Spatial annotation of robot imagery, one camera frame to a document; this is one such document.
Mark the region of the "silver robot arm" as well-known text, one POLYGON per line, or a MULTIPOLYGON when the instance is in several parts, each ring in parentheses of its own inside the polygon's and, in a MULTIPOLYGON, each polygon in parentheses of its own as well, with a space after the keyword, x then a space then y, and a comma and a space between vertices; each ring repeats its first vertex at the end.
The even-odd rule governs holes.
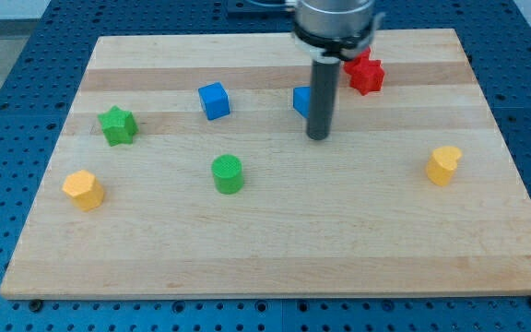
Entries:
POLYGON ((294 6, 295 45, 312 59, 306 135, 324 140, 331 132, 339 69, 368 48, 385 13, 374 0, 298 0, 294 6))

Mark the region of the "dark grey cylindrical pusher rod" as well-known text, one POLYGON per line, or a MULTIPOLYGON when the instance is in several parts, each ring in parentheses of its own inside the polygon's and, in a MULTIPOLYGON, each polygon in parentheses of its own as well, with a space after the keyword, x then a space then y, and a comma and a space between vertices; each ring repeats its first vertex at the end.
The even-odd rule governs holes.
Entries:
POLYGON ((312 140, 324 140, 331 131, 335 109, 340 63, 313 61, 306 134, 312 140))

